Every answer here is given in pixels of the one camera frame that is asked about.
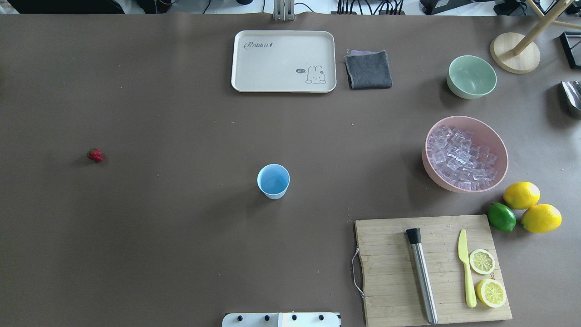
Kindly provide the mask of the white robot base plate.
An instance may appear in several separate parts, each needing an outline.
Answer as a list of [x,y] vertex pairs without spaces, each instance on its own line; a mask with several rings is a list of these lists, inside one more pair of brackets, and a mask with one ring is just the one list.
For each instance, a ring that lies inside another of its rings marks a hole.
[[230,313],[222,327],[340,327],[340,313],[335,312],[255,312]]

